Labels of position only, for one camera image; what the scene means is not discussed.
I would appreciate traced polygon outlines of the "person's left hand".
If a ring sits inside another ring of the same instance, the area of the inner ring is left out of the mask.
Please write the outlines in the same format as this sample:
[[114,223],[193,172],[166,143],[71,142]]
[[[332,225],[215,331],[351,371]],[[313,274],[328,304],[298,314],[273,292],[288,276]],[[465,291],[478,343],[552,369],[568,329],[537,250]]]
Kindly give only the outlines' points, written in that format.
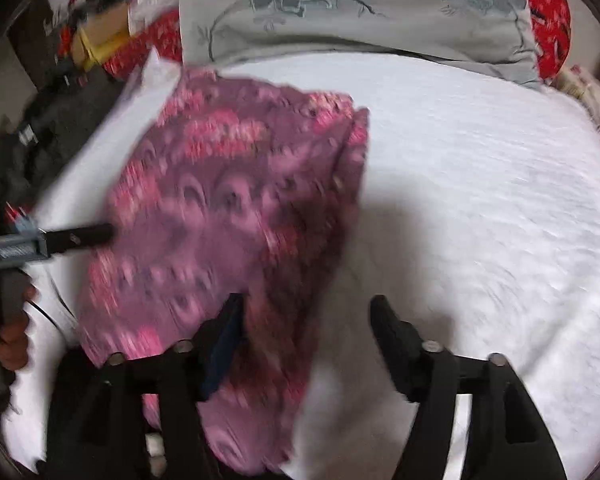
[[8,318],[0,328],[0,363],[5,370],[18,372],[29,362],[27,329],[30,316],[25,310]]

